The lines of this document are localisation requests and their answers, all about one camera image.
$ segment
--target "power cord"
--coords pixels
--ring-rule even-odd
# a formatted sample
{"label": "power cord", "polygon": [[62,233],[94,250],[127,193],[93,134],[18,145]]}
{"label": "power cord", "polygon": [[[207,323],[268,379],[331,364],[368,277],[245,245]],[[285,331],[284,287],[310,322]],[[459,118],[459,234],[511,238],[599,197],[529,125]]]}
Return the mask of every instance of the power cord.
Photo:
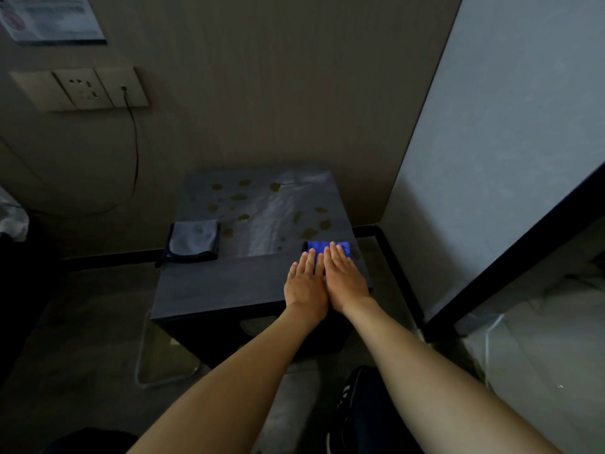
{"label": "power cord", "polygon": [[[30,208],[24,208],[20,205],[15,205],[15,204],[11,204],[9,202],[6,201],[0,201],[0,204],[3,205],[7,205],[9,207],[15,207],[17,209],[24,209],[26,210],[26,212],[32,212],[32,213],[38,213],[40,215],[48,215],[50,217],[59,217],[59,218],[88,218],[88,217],[96,217],[99,215],[103,215],[104,213],[108,213],[111,212],[112,210],[118,208],[121,205],[124,205],[125,203],[129,202],[130,199],[132,199],[132,197],[134,196],[134,192],[137,189],[137,183],[139,181],[139,160],[140,160],[140,156],[139,156],[139,134],[137,131],[137,123],[134,119],[134,114],[132,113],[132,108],[130,106],[130,104],[128,103],[128,91],[126,89],[125,86],[121,87],[122,89],[122,93],[124,94],[124,103],[126,104],[126,108],[128,110],[128,113],[130,114],[130,119],[132,120],[132,127],[134,128],[134,150],[136,153],[136,163],[135,163],[135,167],[134,167],[134,177],[132,179],[132,191],[130,192],[130,195],[122,202],[118,202],[117,204],[112,205],[111,207],[105,209],[105,210],[101,210],[99,212],[93,212],[93,213],[85,213],[85,214],[81,214],[81,215],[61,215],[59,213],[52,213],[52,212],[47,212],[44,210],[37,210],[37,209],[30,209]],[[40,178],[40,176],[38,174],[36,174],[36,172],[23,160],[23,158],[21,156],[19,156],[17,154],[17,152],[15,150],[13,150],[12,146],[6,141],[6,139],[0,135],[0,140],[2,140],[2,142],[4,143],[4,145],[6,145],[7,149],[17,158],[19,159],[19,161],[27,168],[27,170],[29,170],[29,172],[42,184],[44,184],[44,181]]]}

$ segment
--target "sign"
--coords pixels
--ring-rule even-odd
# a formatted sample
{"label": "sign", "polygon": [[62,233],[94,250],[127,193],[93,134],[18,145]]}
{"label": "sign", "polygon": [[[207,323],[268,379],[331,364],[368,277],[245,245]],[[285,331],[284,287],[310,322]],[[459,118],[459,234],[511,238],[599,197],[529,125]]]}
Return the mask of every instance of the sign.
{"label": "sign", "polygon": [[107,44],[88,0],[0,0],[0,22],[22,44]]}

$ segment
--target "electrical outlet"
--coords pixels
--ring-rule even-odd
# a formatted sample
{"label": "electrical outlet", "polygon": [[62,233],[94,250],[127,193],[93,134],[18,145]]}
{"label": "electrical outlet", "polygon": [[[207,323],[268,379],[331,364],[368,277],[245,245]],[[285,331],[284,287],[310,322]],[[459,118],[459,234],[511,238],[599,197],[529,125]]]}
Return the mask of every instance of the electrical outlet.
{"label": "electrical outlet", "polygon": [[107,92],[92,68],[53,70],[78,109],[113,108]]}
{"label": "electrical outlet", "polygon": [[134,68],[97,68],[95,71],[114,106],[126,106],[123,86],[128,93],[128,105],[149,106],[147,96]]}
{"label": "electrical outlet", "polygon": [[10,75],[40,111],[72,111],[76,109],[49,71],[30,73],[11,71]]}

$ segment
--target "dark gray table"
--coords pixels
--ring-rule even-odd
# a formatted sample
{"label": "dark gray table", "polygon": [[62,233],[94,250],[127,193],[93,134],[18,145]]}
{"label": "dark gray table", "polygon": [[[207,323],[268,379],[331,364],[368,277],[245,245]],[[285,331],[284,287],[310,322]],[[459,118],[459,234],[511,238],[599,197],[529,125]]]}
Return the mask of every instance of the dark gray table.
{"label": "dark gray table", "polygon": [[[279,315],[293,261],[308,240],[349,242],[370,279],[331,173],[313,166],[193,175],[185,180],[175,221],[217,219],[218,259],[166,263],[152,319],[210,366],[252,336],[240,322]],[[351,326],[330,311],[299,356],[342,348]]]}

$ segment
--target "floor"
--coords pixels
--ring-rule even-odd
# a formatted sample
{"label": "floor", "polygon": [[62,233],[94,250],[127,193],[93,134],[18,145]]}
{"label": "floor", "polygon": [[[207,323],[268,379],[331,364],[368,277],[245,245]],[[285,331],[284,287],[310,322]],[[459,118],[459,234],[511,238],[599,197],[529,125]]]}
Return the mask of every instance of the floor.
{"label": "floor", "polygon": [[604,452],[605,278],[564,278],[497,318],[465,339],[495,393],[561,451]]}
{"label": "floor", "polygon": [[[406,328],[413,321],[374,237],[358,239],[373,296]],[[205,373],[154,389],[134,382],[141,328],[153,303],[152,264],[68,273],[0,389],[0,451],[32,453],[93,426],[141,435]],[[322,452],[349,373],[372,358],[356,333],[342,351],[293,363],[254,454]]]}

